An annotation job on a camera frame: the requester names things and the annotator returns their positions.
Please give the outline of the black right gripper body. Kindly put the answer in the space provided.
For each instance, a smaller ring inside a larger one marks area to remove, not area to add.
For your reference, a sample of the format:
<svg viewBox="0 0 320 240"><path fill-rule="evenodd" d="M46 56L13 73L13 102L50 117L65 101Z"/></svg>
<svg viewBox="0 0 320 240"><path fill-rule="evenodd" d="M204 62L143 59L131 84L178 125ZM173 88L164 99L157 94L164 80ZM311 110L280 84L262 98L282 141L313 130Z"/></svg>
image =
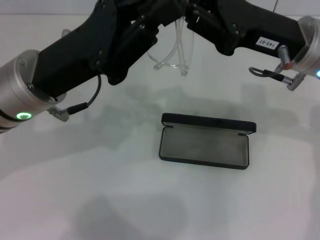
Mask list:
<svg viewBox="0 0 320 240"><path fill-rule="evenodd" d="M306 44L296 20L245 0L220 0L219 19L225 29L222 53L227 56L236 48L247 48L277 57L278 48L285 45L295 57Z"/></svg>

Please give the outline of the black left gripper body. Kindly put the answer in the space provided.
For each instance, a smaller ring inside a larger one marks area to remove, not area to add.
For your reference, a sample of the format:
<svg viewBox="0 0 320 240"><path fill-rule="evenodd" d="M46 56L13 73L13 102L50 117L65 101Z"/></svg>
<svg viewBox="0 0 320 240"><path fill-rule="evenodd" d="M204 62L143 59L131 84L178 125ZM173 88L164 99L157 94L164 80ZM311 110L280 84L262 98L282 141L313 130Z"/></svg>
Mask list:
<svg viewBox="0 0 320 240"><path fill-rule="evenodd" d="M120 16L122 0L99 0L88 19L38 55L32 85L58 97L92 79L106 75L111 85L121 83L128 67L116 66L113 56L120 36L130 25Z"/></svg>

